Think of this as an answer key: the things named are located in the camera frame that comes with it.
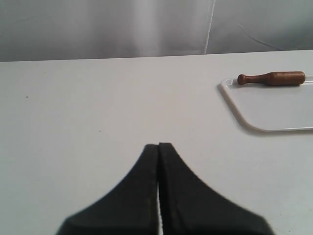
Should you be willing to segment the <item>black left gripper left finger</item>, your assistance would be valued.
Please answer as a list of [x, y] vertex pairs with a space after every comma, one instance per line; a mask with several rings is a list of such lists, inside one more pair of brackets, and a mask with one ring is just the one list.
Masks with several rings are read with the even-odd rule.
[[103, 198], [68, 217], [59, 235], [157, 235], [158, 146], [144, 147], [125, 178]]

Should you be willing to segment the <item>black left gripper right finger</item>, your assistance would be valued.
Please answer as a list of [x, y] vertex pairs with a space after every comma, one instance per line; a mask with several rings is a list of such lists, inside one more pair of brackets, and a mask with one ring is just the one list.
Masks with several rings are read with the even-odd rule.
[[158, 187], [165, 235], [272, 235], [261, 216], [206, 185], [170, 143], [158, 145]]

